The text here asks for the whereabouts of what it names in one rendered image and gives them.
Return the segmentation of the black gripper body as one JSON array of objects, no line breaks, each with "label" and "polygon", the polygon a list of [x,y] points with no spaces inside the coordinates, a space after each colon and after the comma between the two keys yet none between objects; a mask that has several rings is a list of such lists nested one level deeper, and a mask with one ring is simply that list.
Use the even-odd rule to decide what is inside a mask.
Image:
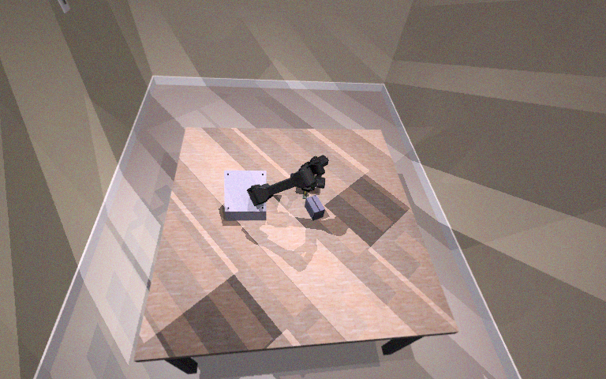
[{"label": "black gripper body", "polygon": [[[294,175],[294,173],[290,174],[290,177],[292,177]],[[323,189],[325,187],[325,178],[321,177],[320,181],[317,184],[318,188]]]}]

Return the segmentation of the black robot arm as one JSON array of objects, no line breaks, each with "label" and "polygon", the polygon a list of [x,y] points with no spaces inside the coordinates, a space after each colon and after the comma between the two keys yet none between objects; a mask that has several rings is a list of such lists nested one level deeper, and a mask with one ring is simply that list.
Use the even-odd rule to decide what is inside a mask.
[{"label": "black robot arm", "polygon": [[[324,167],[328,165],[328,161],[329,159],[324,155],[318,158],[314,156],[309,162],[301,165],[299,171],[295,172],[291,178],[270,186],[268,183],[251,186],[247,189],[250,200],[252,200],[254,206],[257,206],[267,202],[274,194],[293,187],[301,188],[307,192],[313,191],[322,175],[325,174]],[[316,174],[316,177],[314,177],[314,174]]]}]

